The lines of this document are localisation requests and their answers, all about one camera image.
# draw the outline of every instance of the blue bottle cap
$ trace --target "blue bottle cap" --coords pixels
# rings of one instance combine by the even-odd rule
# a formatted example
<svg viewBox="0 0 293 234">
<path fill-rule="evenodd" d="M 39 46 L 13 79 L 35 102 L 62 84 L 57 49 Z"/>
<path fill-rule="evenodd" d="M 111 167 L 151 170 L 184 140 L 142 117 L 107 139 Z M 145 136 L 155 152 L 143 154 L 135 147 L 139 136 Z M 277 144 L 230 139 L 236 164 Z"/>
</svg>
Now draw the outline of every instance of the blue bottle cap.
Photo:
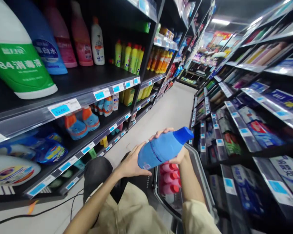
<svg viewBox="0 0 293 234">
<path fill-rule="evenodd" d="M 194 138 L 193 133 L 187 128 L 182 127 L 181 129 L 173 132 L 174 137 L 180 144 L 186 143 L 188 140 Z"/>
</svg>

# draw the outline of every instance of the ceiling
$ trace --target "ceiling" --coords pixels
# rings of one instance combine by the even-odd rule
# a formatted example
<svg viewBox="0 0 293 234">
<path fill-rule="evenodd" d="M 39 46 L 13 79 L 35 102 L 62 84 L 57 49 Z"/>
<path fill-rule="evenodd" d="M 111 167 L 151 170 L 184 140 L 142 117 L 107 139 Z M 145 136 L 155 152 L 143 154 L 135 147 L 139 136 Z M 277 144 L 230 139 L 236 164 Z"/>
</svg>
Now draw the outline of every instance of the ceiling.
<svg viewBox="0 0 293 234">
<path fill-rule="evenodd" d="M 240 31 L 254 20 L 276 7 L 276 4 L 284 0 L 216 0 L 216 12 L 214 19 L 227 20 L 231 23 L 227 26 L 210 23 L 207 31 Z"/>
</svg>

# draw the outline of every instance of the black pants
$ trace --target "black pants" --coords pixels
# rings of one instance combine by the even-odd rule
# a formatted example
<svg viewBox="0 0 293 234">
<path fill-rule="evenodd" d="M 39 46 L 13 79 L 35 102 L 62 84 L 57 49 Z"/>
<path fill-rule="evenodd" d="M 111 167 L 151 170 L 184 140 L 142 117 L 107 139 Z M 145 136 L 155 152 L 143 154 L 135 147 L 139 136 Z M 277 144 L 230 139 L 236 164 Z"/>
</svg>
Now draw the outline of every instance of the black pants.
<svg viewBox="0 0 293 234">
<path fill-rule="evenodd" d="M 104 183 L 113 171 L 113 167 L 109 160 L 105 157 L 97 157 L 87 163 L 85 168 L 85 183 L 84 183 L 84 203 L 90 194 L 101 184 Z M 134 177 L 122 178 L 110 192 L 111 196 L 118 204 L 127 182 L 130 182 L 140 188 L 145 194 L 147 194 L 147 176 L 140 175 Z"/>
</svg>

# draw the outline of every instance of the supermarket aisle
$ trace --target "supermarket aisle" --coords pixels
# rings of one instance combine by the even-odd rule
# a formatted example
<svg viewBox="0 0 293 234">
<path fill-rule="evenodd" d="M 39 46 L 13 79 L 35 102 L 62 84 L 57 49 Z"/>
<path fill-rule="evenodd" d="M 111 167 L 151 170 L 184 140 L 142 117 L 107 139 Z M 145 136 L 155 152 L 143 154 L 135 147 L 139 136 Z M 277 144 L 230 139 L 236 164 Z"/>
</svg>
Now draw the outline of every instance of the supermarket aisle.
<svg viewBox="0 0 293 234">
<path fill-rule="evenodd" d="M 196 90 L 176 82 L 174 86 L 154 105 L 154 107 L 138 121 L 135 126 L 121 138 L 107 154 L 113 167 L 116 167 L 122 157 L 136 144 L 147 141 L 157 130 L 166 127 L 179 129 L 188 126 L 191 118 L 193 96 Z M 81 179 L 69 192 L 66 200 L 76 195 L 83 188 L 84 179 Z M 33 214 L 54 207 L 64 200 L 44 204 L 37 204 Z M 52 211 L 32 218 L 19 218 L 0 225 L 0 233 L 14 234 L 62 234 L 70 222 L 72 200 Z M 82 207 L 82 196 L 75 199 L 73 216 Z M 0 212 L 0 221 L 15 215 L 28 213 L 28 207 L 21 207 Z M 164 223 L 169 223 L 171 215 L 159 209 L 158 213 Z"/>
</svg>

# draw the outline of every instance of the sleeve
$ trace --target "sleeve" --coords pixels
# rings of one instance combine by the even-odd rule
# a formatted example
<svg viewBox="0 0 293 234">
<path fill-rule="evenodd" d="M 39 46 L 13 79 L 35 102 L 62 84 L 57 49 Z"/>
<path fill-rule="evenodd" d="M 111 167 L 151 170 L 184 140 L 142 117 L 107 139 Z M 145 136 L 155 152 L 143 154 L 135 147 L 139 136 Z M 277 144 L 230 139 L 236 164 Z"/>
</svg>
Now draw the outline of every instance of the sleeve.
<svg viewBox="0 0 293 234">
<path fill-rule="evenodd" d="M 183 203 L 182 222 L 185 234 L 221 234 L 205 203 L 200 201 Z"/>
</svg>

